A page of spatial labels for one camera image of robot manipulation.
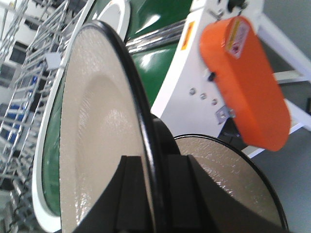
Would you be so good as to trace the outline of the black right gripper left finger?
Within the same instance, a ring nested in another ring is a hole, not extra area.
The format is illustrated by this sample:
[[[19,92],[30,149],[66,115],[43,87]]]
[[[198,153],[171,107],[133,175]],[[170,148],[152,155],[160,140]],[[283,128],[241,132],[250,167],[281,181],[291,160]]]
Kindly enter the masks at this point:
[[[117,170],[75,233],[151,233],[141,158],[122,156]]]

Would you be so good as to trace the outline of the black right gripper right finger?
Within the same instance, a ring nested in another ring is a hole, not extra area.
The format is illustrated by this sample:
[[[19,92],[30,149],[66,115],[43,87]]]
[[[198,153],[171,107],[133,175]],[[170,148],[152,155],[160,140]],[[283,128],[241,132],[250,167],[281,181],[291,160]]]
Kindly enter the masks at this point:
[[[193,156],[168,156],[173,233],[283,233],[221,189]]]

